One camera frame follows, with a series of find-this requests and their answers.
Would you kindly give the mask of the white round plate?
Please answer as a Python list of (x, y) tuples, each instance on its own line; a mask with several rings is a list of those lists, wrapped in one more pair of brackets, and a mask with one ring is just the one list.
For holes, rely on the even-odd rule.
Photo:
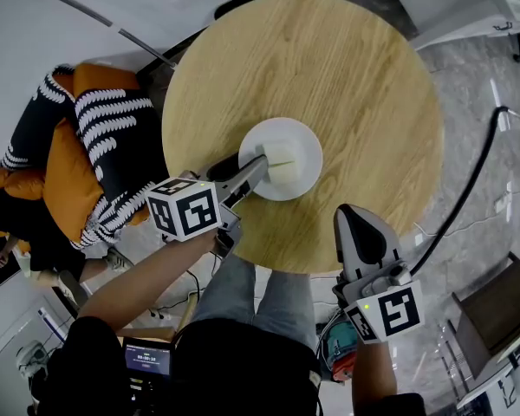
[(316, 135), (304, 123), (284, 117), (264, 120), (245, 135), (239, 147), (239, 165), (243, 166), (262, 154), (258, 149), (261, 143), (280, 140), (295, 145), (300, 165), (300, 178), (286, 185), (272, 185), (267, 172), (254, 189), (254, 193), (272, 201), (288, 201), (301, 197), (315, 185), (322, 172), (322, 146)]

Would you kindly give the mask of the round wooden table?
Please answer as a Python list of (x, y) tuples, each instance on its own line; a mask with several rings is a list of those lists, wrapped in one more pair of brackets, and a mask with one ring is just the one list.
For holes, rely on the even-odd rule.
[(256, 0), (212, 23), (166, 92), (169, 173), (215, 164), (276, 117), (314, 132), (321, 177), (296, 200), (239, 203), (239, 257), (273, 270), (333, 271), (338, 205), (368, 209), (399, 235), (421, 218), (443, 163), (443, 116), (421, 58), (382, 18), (345, 0)]

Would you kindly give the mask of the person's black shirt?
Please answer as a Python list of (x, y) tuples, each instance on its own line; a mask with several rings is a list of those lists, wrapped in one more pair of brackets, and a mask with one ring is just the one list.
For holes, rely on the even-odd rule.
[(144, 403), (114, 331), (82, 317), (52, 356), (37, 416), (320, 416), (320, 364), (298, 341), (228, 319), (192, 322)]

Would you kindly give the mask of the grey mop pole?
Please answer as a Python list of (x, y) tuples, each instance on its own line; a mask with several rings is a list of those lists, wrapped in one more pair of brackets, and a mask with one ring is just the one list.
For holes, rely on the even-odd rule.
[(95, 10), (92, 10), (87, 5), (80, 3), (76, 0), (56, 0), (61, 3), (66, 4), (67, 6), (71, 7), (72, 9), (75, 9), (82, 14), (89, 16), (90, 18), (94, 19), (96, 22), (106, 26), (109, 29), (112, 29), (120, 36), (123, 36), (131, 43), (137, 45), (139, 48), (145, 50), (147, 53), (153, 55), (157, 59), (161, 60), (166, 66), (168, 66), (170, 69), (175, 70), (177, 67), (177, 64), (168, 60), (165, 58), (158, 50), (154, 49), (152, 46), (148, 45), (141, 39), (139, 39), (137, 36), (134, 36), (130, 32), (126, 31), (125, 29), (115, 25), (111, 20), (104, 17), (103, 15), (99, 14)]

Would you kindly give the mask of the person's left leg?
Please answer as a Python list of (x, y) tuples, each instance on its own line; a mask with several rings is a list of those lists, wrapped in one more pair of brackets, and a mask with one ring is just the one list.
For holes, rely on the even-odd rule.
[(198, 301), (191, 329), (227, 335), (253, 328), (255, 285), (255, 265), (235, 255), (228, 256)]

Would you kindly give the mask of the black recorder monitor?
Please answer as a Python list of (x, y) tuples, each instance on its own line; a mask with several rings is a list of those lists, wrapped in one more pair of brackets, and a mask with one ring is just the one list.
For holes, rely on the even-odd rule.
[(171, 375), (173, 345), (170, 342), (125, 337), (122, 347), (129, 370), (148, 375)]

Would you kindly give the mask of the pale yellow food block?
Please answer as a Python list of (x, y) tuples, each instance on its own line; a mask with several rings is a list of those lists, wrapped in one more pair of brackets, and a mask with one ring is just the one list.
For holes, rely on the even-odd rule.
[(268, 161), (268, 179), (272, 185), (286, 185), (300, 178), (300, 165), (295, 145), (280, 140), (261, 143), (258, 149)]

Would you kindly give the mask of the flat orange cushion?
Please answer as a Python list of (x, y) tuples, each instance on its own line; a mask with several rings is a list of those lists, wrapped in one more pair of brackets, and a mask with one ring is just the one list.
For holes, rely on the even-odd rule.
[(42, 197), (56, 225), (70, 241), (81, 242), (88, 218), (102, 194), (86, 148), (69, 120), (62, 120), (54, 130)]

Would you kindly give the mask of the person's left forearm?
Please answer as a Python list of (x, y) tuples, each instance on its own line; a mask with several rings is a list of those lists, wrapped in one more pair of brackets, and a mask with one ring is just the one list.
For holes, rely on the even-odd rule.
[(170, 242), (131, 269), (101, 286), (81, 308), (117, 332), (154, 306), (162, 294), (204, 254), (213, 250), (217, 230), (185, 242)]

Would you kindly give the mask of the puffy orange cushion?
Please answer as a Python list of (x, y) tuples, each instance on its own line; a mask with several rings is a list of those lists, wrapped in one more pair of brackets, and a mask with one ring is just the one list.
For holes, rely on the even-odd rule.
[(45, 183), (45, 173), (40, 169), (21, 169), (10, 171), (0, 166), (0, 189), (11, 197), (26, 200), (39, 200)]

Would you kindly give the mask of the dark grey side table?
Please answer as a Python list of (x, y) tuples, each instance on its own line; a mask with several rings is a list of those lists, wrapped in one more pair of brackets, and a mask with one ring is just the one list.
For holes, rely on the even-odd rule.
[(470, 296), (452, 296), (460, 309), (453, 334), (475, 380), (520, 344), (520, 258), (511, 252), (508, 261)]

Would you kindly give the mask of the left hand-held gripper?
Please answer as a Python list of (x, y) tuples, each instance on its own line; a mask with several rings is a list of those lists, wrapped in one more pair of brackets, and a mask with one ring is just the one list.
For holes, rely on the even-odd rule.
[(213, 254), (226, 258), (243, 235), (232, 208), (254, 191), (267, 171), (264, 154), (239, 167), (238, 153), (233, 153), (208, 170), (169, 178), (146, 192), (153, 223), (162, 236), (181, 243), (215, 231)]

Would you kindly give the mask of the person's right leg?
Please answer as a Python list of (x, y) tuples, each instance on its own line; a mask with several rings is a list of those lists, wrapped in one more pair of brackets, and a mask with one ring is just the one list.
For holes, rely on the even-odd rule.
[(309, 276), (272, 271), (252, 322), (314, 351), (317, 338)]

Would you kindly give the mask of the person's leg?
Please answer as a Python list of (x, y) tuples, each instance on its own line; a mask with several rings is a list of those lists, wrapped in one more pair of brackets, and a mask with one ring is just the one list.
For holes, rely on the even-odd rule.
[(255, 285), (255, 265), (235, 255), (228, 256), (198, 301), (191, 329), (227, 335), (253, 328)]
[(317, 338), (309, 276), (272, 271), (252, 322), (314, 351)]

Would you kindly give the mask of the person's right forearm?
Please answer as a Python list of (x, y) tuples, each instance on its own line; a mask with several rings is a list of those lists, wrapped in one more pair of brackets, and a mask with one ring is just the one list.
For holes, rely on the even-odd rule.
[(358, 343), (352, 377), (354, 416), (374, 403), (397, 394), (397, 381), (387, 342)]

